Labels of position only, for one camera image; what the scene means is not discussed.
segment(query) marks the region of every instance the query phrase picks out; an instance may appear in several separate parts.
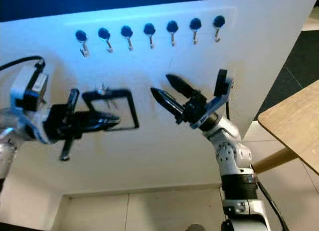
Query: black hook knob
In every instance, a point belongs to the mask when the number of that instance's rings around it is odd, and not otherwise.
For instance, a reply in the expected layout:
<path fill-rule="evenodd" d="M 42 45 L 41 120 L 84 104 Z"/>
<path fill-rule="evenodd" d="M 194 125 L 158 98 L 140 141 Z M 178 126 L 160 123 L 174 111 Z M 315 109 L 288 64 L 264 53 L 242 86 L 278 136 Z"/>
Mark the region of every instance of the black hook knob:
<path fill-rule="evenodd" d="M 174 20 L 171 20 L 166 27 L 166 30 L 170 33 L 175 33 L 178 30 L 177 22 Z"/>
<path fill-rule="evenodd" d="M 121 34 L 122 34 L 122 36 L 129 38 L 133 35 L 133 32 L 129 26 L 125 25 L 122 27 Z"/>
<path fill-rule="evenodd" d="M 109 31 L 105 28 L 99 29 L 98 35 L 103 40 L 109 40 L 111 37 L 111 34 L 109 33 Z"/>
<path fill-rule="evenodd" d="M 82 30 L 76 31 L 75 37 L 79 42 L 86 42 L 86 40 L 88 39 L 87 34 Z"/>
<path fill-rule="evenodd" d="M 201 21 L 199 18 L 194 18 L 190 21 L 189 27 L 192 30 L 198 30 L 201 28 Z"/>
<path fill-rule="evenodd" d="M 214 27 L 221 28 L 225 24 L 225 18 L 222 15 L 215 17 L 214 19 Z"/>
<path fill-rule="evenodd" d="M 155 33 L 155 27 L 152 23 L 147 23 L 145 26 L 144 26 L 144 33 L 146 35 L 154 35 Z"/>

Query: wall hook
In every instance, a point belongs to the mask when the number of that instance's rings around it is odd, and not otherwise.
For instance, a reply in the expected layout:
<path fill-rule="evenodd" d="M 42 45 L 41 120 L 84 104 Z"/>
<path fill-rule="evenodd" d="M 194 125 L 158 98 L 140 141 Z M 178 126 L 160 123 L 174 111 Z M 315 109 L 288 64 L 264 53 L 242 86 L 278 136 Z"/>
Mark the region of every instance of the wall hook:
<path fill-rule="evenodd" d="M 175 46 L 175 39 L 174 39 L 174 34 L 178 30 L 178 25 L 177 22 L 174 20 L 171 20 L 166 27 L 166 30 L 170 33 L 171 35 L 171 45 Z"/>
<path fill-rule="evenodd" d="M 86 41 L 87 41 L 87 39 L 88 39 L 88 36 L 87 36 L 87 34 L 84 32 L 84 31 L 82 31 L 82 30 L 78 30 L 78 31 L 76 31 L 76 33 L 75 33 L 75 37 L 76 37 L 76 39 L 78 40 L 78 42 L 80 42 L 81 44 L 82 44 L 82 49 L 80 49 L 80 51 L 81 51 L 81 53 L 82 53 L 82 55 L 84 56 L 84 57 L 87 57 L 87 56 L 89 56 L 89 50 L 88 50 L 88 47 L 86 46 Z"/>
<path fill-rule="evenodd" d="M 216 28 L 216 33 L 215 33 L 215 41 L 219 42 L 220 41 L 220 36 L 219 36 L 219 30 L 221 27 L 225 24 L 225 18 L 222 15 L 219 15 L 215 17 L 213 25 Z"/>
<path fill-rule="evenodd" d="M 192 29 L 192 31 L 194 32 L 193 34 L 193 43 L 194 45 L 197 44 L 198 40 L 197 40 L 197 30 L 201 28 L 201 21 L 199 18 L 194 18 L 190 21 L 189 24 L 189 28 Z"/>
<path fill-rule="evenodd" d="M 155 27 L 154 27 L 154 25 L 152 23 L 147 23 L 144 26 L 144 33 L 150 38 L 151 49 L 154 48 L 152 36 L 154 35 L 155 31 L 156 31 Z"/>
<path fill-rule="evenodd" d="M 107 48 L 106 50 L 109 52 L 109 53 L 112 53 L 113 52 L 113 48 L 109 42 L 109 39 L 111 37 L 111 34 L 109 33 L 109 31 L 105 28 L 100 28 L 99 29 L 99 32 L 98 32 L 98 35 L 99 37 L 104 40 L 106 42 L 106 44 L 109 46 L 109 48 Z"/>
<path fill-rule="evenodd" d="M 133 35 L 132 29 L 129 26 L 125 25 L 122 27 L 121 34 L 128 40 L 129 50 L 133 50 L 133 46 L 131 43 L 131 36 Z"/>

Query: wooden table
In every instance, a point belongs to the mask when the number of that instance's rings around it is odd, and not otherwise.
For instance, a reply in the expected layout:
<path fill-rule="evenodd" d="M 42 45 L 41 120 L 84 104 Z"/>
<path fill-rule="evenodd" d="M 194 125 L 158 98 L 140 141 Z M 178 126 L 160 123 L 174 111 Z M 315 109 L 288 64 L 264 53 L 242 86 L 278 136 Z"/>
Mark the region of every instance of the wooden table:
<path fill-rule="evenodd" d="M 319 80 L 261 113 L 258 121 L 285 148 L 255 163 L 256 173 L 300 158 L 319 175 Z"/>

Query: table leg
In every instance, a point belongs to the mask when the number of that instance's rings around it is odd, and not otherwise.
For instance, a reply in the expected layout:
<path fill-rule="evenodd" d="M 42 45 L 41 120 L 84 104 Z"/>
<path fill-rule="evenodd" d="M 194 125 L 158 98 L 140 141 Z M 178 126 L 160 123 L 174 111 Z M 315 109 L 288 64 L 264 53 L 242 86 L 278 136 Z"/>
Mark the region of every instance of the table leg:
<path fill-rule="evenodd" d="M 256 162 L 253 164 L 253 168 L 256 174 L 260 174 L 288 161 L 294 160 L 295 158 L 298 158 L 295 152 L 285 147 L 282 150 Z"/>

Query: white wall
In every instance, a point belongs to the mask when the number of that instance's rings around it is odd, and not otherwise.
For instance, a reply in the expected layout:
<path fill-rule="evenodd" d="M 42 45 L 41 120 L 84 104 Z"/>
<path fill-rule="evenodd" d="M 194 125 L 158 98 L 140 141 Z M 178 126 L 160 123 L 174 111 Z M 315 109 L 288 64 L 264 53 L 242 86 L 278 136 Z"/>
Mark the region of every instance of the white wall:
<path fill-rule="evenodd" d="M 217 72 L 233 74 L 231 118 L 242 134 L 262 104 L 296 41 L 315 0 L 204 0 L 146 7 L 103 10 L 0 23 L 0 61 L 6 63 L 29 54 L 45 57 L 51 70 L 51 102 L 66 101 L 71 87 L 81 91 L 104 82 L 110 87 L 130 87 L 141 123 L 136 131 L 87 134 L 76 141 L 71 160 L 58 161 L 62 144 L 28 143 L 18 154 L 16 166 L 44 180 L 63 193 L 86 193 L 181 184 L 220 182 L 211 144 L 188 125 L 156 104 L 149 88 L 169 86 L 165 74 L 185 77 L 212 97 Z M 226 17 L 214 41 L 212 20 Z M 199 17 L 198 44 L 192 44 L 189 21 Z M 179 31 L 176 46 L 165 27 L 175 19 Z M 157 29 L 150 50 L 143 26 Z M 134 51 L 121 37 L 122 25 L 130 25 Z M 114 53 L 97 36 L 100 27 L 111 32 Z M 91 56 L 83 58 L 74 33 L 89 35 Z M 8 88 L 14 75 L 0 74 L 0 106 L 8 106 Z M 79 109 L 84 108 L 79 101 Z"/>

